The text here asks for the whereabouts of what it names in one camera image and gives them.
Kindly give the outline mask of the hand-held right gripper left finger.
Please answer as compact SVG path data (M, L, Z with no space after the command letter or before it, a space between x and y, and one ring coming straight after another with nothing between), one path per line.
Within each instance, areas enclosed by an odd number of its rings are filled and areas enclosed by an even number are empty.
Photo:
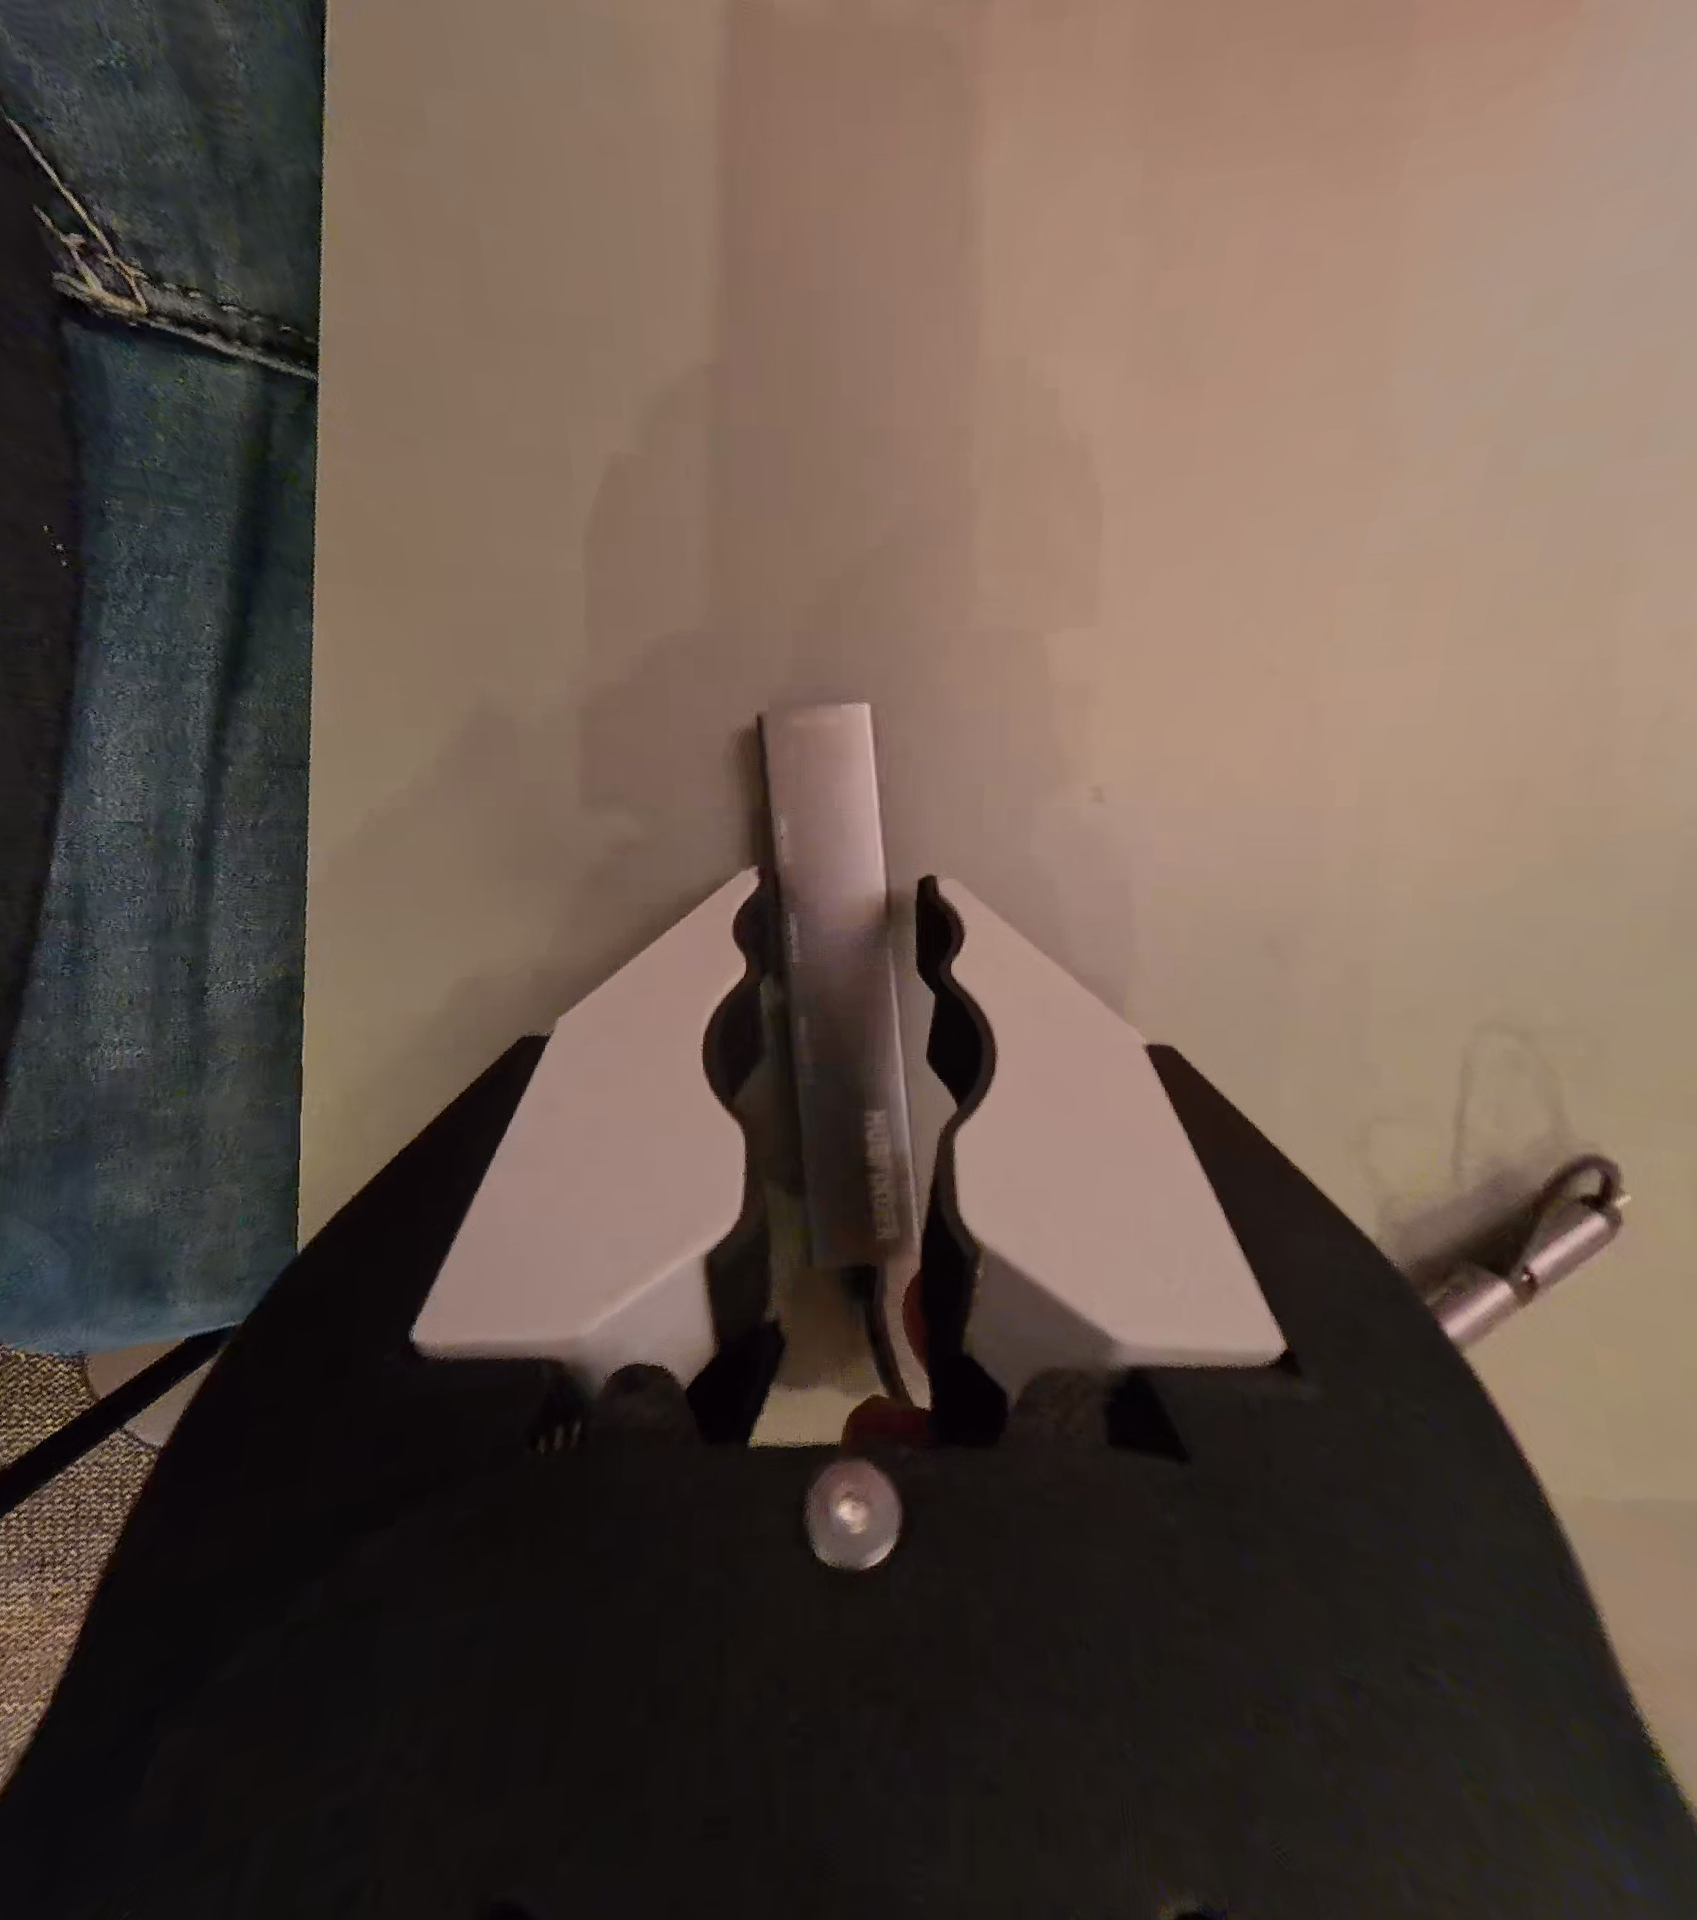
M744 1087L766 934L744 866L555 1021L411 1324L418 1355L703 1370L765 1329Z

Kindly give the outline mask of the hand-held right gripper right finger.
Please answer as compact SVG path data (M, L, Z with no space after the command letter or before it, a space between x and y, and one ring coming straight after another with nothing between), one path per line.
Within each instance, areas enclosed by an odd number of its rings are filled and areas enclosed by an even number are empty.
M1260 1370L1284 1340L1143 1035L972 888L916 888L953 1115L923 1219L931 1366Z

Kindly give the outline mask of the grey lettered USB hub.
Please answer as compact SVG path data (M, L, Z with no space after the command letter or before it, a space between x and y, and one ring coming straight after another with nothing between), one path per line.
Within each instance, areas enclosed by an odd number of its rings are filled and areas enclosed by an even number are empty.
M1284 1340L1283 1359L1110 1377L934 1370L921 1311L931 1178L921 1193L872 709L769 711L757 718L757 765L769 888L769 1093L744 1117L765 1124L751 1148L765 1154L769 1305L775 1241L792 1227L801 1255L790 1267L832 1279L859 1305L872 1366L898 1385L906 1334L894 1324L891 1281L905 1267L925 1403L901 1407L901 1431L980 1452L1005 1447L1013 1427L1099 1436L1120 1418L1165 1427L1173 1414L1302 1404L1337 1427L1400 1429L1426 1449L1491 1437L1509 1452L1506 1425L1465 1352L1613 1244L1626 1209L1619 1167L1602 1154L1556 1167L1515 1215L1527 1234L1505 1245L1498 1265L1457 1259L1423 1293L1180 1050L1156 1043L1149 1053ZM916 964L916 894L906 923Z

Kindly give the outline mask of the thin black rod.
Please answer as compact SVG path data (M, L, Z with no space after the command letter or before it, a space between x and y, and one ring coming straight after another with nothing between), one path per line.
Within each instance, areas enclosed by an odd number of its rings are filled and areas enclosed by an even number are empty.
M97 1442L126 1429L130 1418L147 1414L170 1390L188 1383L219 1359L233 1340L233 1329L191 1334L174 1341L133 1374L112 1385L73 1420L22 1452L0 1467L0 1522L25 1500L36 1499L55 1478L81 1463Z

